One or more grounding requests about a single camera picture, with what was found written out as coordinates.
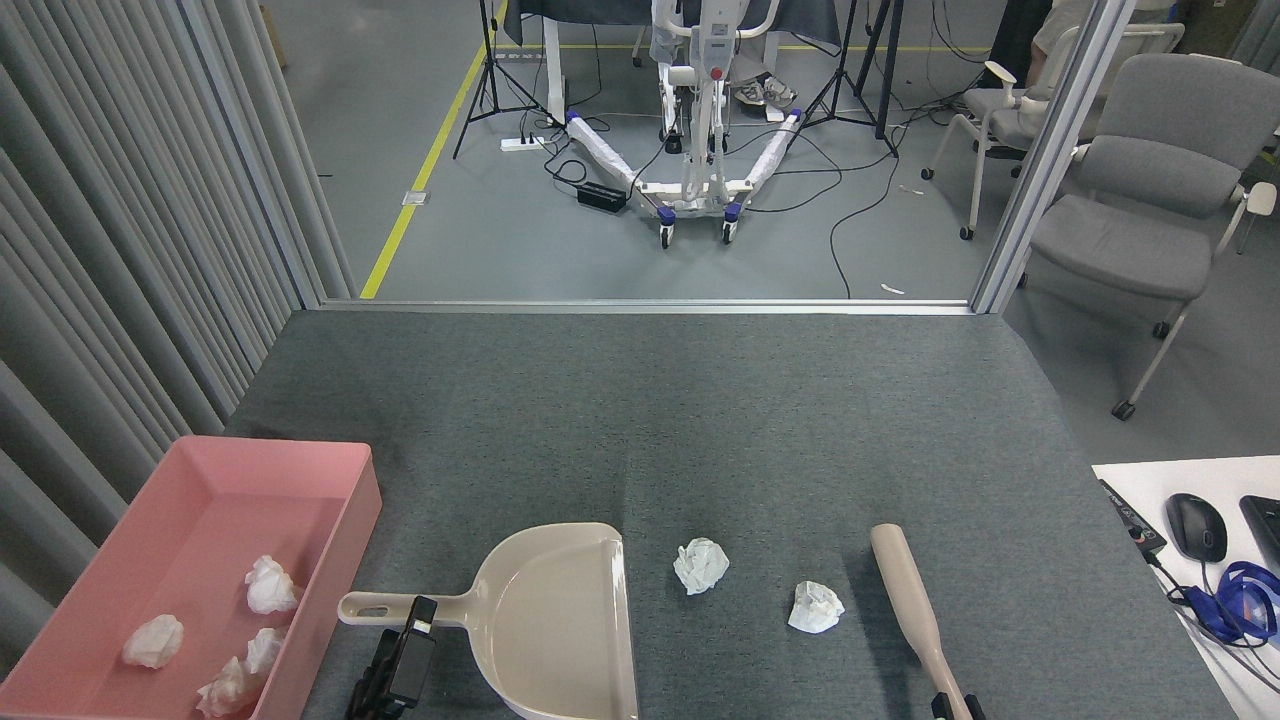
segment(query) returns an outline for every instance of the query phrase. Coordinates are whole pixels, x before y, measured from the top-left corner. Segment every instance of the crumpled tissue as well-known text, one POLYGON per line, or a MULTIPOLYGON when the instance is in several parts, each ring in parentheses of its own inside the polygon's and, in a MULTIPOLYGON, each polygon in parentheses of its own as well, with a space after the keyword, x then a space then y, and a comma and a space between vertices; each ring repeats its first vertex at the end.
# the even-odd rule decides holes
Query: crumpled tissue
POLYGON ((212 683, 196 691, 200 693, 196 710, 204 712, 205 717, 221 717, 257 700, 282 644, 284 635, 280 630, 275 628, 259 630, 247 643, 243 662, 239 657, 232 657, 212 683))
POLYGON ((196 710, 204 712, 205 717, 230 715, 257 700, 265 684, 266 675, 246 673, 239 657, 232 657, 212 683, 196 691, 200 693, 196 710))
POLYGON ((182 647, 182 623, 173 615, 156 615, 143 623, 120 651, 125 665, 142 665, 152 670, 164 667, 182 647))
POLYGON ((244 575, 248 585, 248 609, 259 615, 293 610, 298 598, 293 592, 293 579, 280 564, 264 555, 253 561, 253 569, 244 575))
POLYGON ((280 655, 280 646, 284 644, 284 635, 275 628, 262 628, 248 641, 244 651, 244 671, 251 675, 266 676, 275 665, 275 656, 280 655))
POLYGON ((805 580, 796 585, 796 603, 791 607, 787 625, 806 633, 820 633, 840 621, 845 606, 836 591, 827 585, 805 580))
POLYGON ((687 594, 698 594, 716 587, 717 580, 728 570, 728 557, 724 548, 707 538, 694 538, 687 547, 678 550, 676 577, 685 584, 687 594))

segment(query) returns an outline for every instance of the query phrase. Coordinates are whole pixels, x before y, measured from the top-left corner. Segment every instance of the shoe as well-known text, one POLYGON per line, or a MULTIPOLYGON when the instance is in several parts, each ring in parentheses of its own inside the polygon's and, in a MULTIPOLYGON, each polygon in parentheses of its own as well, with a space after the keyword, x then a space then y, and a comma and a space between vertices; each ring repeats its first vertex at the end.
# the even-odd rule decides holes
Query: shoe
POLYGON ((749 108, 764 108, 764 86, 760 78, 751 78, 733 87, 733 97, 749 108))
POLYGON ((786 83, 774 76, 765 73, 755 79, 760 85, 764 101, 778 110, 786 110, 796 101, 796 91, 787 87, 786 83))

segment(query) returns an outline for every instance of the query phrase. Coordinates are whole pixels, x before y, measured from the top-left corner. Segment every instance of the gray table surface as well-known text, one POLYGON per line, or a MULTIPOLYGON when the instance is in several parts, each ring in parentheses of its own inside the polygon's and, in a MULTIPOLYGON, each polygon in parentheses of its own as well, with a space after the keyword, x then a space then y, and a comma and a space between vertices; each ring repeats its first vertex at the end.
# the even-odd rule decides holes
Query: gray table surface
MULTIPOLYGON (((465 591, 538 524, 622 532, 643 717, 931 717, 868 533, 905 528, 989 717, 1229 717, 1000 318, 300 313, 230 434, 369 442, 360 589, 465 591), (676 547, 732 566, 686 597, 676 547), (797 582, 847 612, 786 625, 797 582)), ((306 717, 378 633, 339 625, 306 717)), ((513 717, 442 630, 411 717, 513 717)))

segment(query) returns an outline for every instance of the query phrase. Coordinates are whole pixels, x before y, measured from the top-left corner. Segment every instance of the gray chair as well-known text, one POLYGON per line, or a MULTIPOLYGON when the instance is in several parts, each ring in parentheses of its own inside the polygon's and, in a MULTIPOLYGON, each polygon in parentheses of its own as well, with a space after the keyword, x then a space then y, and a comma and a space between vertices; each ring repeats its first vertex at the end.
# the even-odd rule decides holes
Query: gray chair
MULTIPOLYGON (((1093 99, 1093 108, 1089 119, 1085 120, 1080 132, 1080 140, 1092 136, 1093 126, 1111 91, 1111 83, 1120 65, 1129 58, 1144 53, 1169 53, 1178 45, 1185 28, 1178 23, 1166 24, 1130 24, 1124 29, 1120 44, 1102 85, 1093 99)), ((955 128, 961 128, 973 137, 973 149, 978 154, 978 161, 973 169, 973 196, 969 199, 969 222, 960 227, 963 240, 973 240, 973 228, 978 224, 978 200, 982 197, 983 165, 987 158, 993 159, 1021 159, 1032 146, 1041 127, 1044 126, 1044 114, 1048 101, 1057 91, 1057 83, 1066 69, 1066 61, 1075 49, 1075 38, 1079 27, 1070 27, 1062 32, 1053 44, 1039 79, 1027 90, 1014 90, 1018 82, 1014 76, 998 63, 987 60, 987 69, 1000 78, 1004 87, 987 88, 977 87, 966 90, 964 104, 968 113, 956 113, 947 124, 947 132, 942 136, 933 160, 920 170, 920 177, 933 179, 933 168, 938 167, 942 152, 955 128)), ((1012 176, 1016 178, 1021 167, 1015 167, 1012 176)))
POLYGON ((1245 210, 1270 215, 1276 190, 1238 183, 1280 124, 1280 78, 1202 55, 1138 55, 1116 77, 1097 135, 1076 147, 1076 179, 1089 197, 1065 195, 1041 218, 1032 249, 1071 273, 1174 302, 1152 334, 1164 340, 1129 396, 1111 414, 1128 420, 1138 396, 1204 292, 1213 260, 1245 210), (1112 193, 1188 218, 1235 204, 1219 240, 1158 213, 1105 205, 1112 193))

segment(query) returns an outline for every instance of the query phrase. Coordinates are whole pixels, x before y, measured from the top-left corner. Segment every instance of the white desk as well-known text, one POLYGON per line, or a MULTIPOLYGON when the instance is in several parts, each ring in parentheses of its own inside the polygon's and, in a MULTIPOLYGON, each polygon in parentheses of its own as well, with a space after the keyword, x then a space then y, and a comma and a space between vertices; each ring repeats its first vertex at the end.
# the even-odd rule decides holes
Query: white desk
MULTIPOLYGON (((1234 560, 1248 560, 1265 565, 1253 533, 1240 512, 1240 496, 1257 495, 1280 497, 1280 456, 1226 457, 1219 460, 1179 460, 1167 462, 1132 462, 1123 465, 1094 465, 1098 478, 1110 484, 1147 523, 1166 539, 1169 521, 1165 519, 1165 500, 1179 492, 1189 492, 1203 497, 1222 514, 1226 521, 1226 559, 1208 566, 1211 587, 1217 587, 1219 577, 1226 565, 1234 560)), ((1172 577, 1183 584, 1199 584, 1199 564, 1184 557, 1169 542, 1160 551, 1160 561, 1172 577)), ((1170 612, 1189 611, 1175 609, 1170 612)), ((1188 634, 1201 657, 1208 666, 1213 679, 1242 720, 1271 720, 1280 717, 1280 696, 1249 675, 1226 652, 1242 653, 1252 660, 1248 651, 1228 651, 1188 628, 1188 634)), ((1258 655, 1280 673, 1280 648, 1272 641, 1258 648, 1258 655)))

